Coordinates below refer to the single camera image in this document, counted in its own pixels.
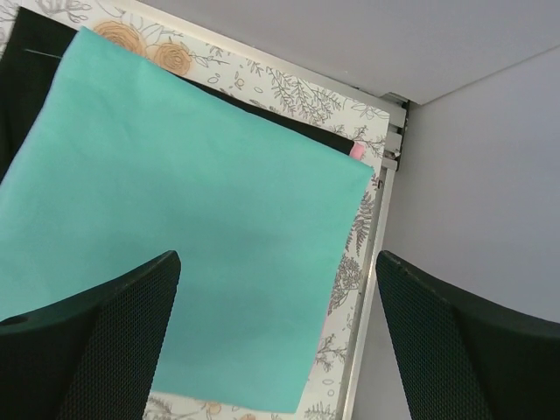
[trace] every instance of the floral paper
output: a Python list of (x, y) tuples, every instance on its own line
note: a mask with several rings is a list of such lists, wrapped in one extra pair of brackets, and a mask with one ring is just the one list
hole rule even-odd
[[(220, 90), (239, 100), (333, 131), (365, 146), (362, 161), (381, 169), (389, 114), (309, 81), (210, 45), (149, 16), (138, 16), (97, 0), (0, 0), (0, 55), (18, 5), (79, 29), (82, 25), (144, 56), (162, 68)], [(328, 315), (296, 414), (257, 412), (186, 396), (150, 395), (144, 420), (333, 420), (345, 378), (347, 347), (375, 203), (376, 178), (366, 193), (346, 241)]]

